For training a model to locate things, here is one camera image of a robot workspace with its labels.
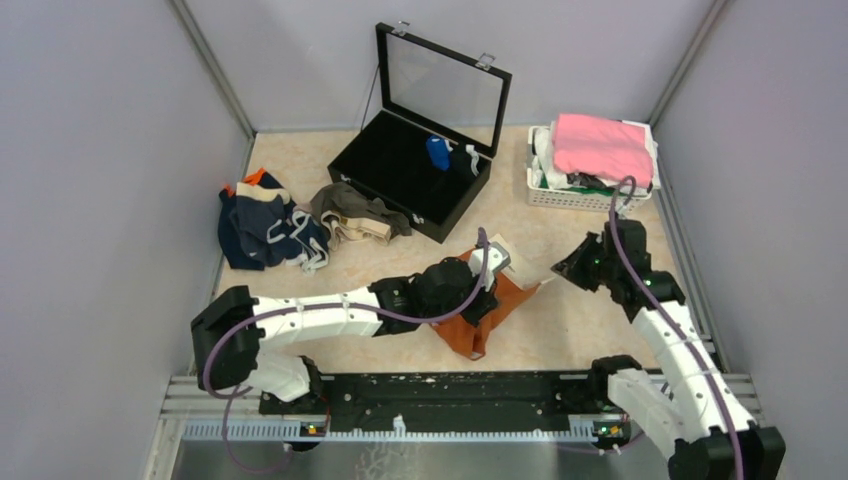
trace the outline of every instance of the pink towel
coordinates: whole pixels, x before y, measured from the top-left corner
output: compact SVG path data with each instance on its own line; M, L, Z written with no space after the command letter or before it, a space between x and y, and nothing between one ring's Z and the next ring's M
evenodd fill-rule
M633 175L648 188L654 162L645 148L645 129L590 115L561 114L553 137L554 166L565 173L588 173L621 181Z

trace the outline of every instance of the green cloth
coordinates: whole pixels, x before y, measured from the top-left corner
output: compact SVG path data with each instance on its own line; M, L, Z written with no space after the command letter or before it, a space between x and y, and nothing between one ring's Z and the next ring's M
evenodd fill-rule
M549 190L548 179L545 177L545 172L542 172L542 181L539 182L539 188ZM561 188L561 189L558 189L558 191L574 192L574 193L579 193L581 195L589 195L589 194L592 194L592 193L598 193L598 194L603 195L605 197L611 197L612 196L612 192L610 192L610 191L598 190L598 189L595 189L595 188L571 187L571 188Z

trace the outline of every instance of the white wall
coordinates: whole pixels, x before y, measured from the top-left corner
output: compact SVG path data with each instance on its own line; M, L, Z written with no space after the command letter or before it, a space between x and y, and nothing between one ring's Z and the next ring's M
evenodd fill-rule
M845 478L848 3L735 2L658 130L734 370L793 477Z
M506 123L560 111L643 120L709 0L189 0L255 128L358 127L377 65L374 25L513 73ZM375 96L373 109L380 105Z
M0 4L0 478L140 476L245 147L164 0Z

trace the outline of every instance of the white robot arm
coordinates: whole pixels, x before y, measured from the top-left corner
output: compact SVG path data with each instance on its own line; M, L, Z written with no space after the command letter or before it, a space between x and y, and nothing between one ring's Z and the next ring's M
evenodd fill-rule
M215 390L246 384L284 402L294 401L310 392L317 370L308 359L282 354L280 347L338 335L405 333L428 317L447 319L461 314L474 324L497 306L495 278L509 261L509 253L492 243L472 251L468 262L446 258L421 274L386 278L335 295L252 297L247 287L234 287L192 322L198 368L203 372L211 360L212 371L207 376ZM479 291L475 291L478 281ZM398 315L415 322L398 321ZM264 318L214 351L226 330L251 316ZM203 375L199 383L205 387Z
M651 269L644 226L634 220L611 223L602 236L589 233L552 269L585 290L596 291L600 285L610 290L612 300L650 346L674 398L660 392L628 356L593 362L593 395L639 424L668 460L671 478L725 480L734 470L738 478L740 464L746 477L774 478L786 450L780 433L758 426L727 387L674 277ZM643 285L637 285L634 276Z

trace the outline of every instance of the laundry basket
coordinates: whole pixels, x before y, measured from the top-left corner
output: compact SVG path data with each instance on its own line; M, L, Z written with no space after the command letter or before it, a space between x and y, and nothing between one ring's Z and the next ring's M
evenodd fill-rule
M612 197L600 193L577 193L565 190L553 190L533 186L533 138L537 129L548 129L548 127L530 127L527 132L527 203L538 207L570 208L573 210L588 210L592 212L606 212L609 210ZM654 190L660 188L659 172L654 160L653 188L645 196L634 196L626 210L633 210L651 198Z

